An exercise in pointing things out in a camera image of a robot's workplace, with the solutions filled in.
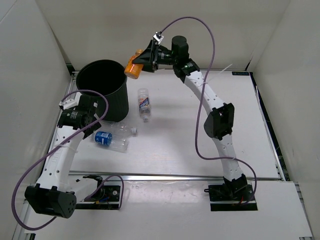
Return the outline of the orange plastic bottle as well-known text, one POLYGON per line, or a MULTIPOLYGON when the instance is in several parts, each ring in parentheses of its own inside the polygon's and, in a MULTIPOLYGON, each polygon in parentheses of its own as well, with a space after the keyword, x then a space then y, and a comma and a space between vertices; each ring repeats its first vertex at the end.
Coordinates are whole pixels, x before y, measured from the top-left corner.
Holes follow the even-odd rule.
POLYGON ((142 71, 142 64, 134 64, 133 60, 136 59, 141 53, 142 49, 137 49, 135 54, 129 59, 127 66, 125 67, 124 74, 131 79, 138 79, 142 71))

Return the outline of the white label clear bottle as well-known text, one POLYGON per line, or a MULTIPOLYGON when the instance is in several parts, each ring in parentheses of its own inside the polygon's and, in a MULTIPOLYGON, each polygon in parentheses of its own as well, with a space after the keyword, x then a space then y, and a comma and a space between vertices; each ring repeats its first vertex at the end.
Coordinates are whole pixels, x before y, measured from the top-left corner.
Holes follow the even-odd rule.
POLYGON ((140 88, 137 93, 139 116, 144 123, 147 123, 151 118, 151 104, 149 91, 147 88, 140 88))

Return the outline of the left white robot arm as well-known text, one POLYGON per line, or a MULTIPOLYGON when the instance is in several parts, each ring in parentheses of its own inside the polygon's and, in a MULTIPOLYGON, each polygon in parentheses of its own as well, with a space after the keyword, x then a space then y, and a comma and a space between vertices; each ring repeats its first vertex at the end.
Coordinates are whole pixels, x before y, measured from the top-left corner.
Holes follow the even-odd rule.
POLYGON ((70 180, 69 172, 80 142, 100 128, 95 123, 72 139, 67 139, 91 123, 95 122, 98 101, 95 97, 81 95, 79 101, 68 105, 60 115, 54 146, 57 147, 45 162, 43 172, 34 186, 26 188, 24 196, 38 214, 70 218, 76 204, 87 196, 100 200, 105 188, 96 177, 70 180))

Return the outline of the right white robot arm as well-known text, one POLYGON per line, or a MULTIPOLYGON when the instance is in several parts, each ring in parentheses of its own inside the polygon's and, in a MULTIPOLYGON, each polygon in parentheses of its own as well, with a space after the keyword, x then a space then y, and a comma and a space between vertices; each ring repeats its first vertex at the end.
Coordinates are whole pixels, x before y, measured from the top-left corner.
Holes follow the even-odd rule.
POLYGON ((203 85, 203 75, 198 65, 189 56, 189 45, 184 36, 175 36, 168 49, 152 39, 148 47, 135 57, 134 64, 153 73, 159 65, 171 65, 174 74, 196 95, 207 113, 204 131, 211 138, 221 158, 224 193, 230 200, 238 199, 247 187, 247 179, 236 161, 232 142, 235 107, 221 100, 211 87, 203 85))

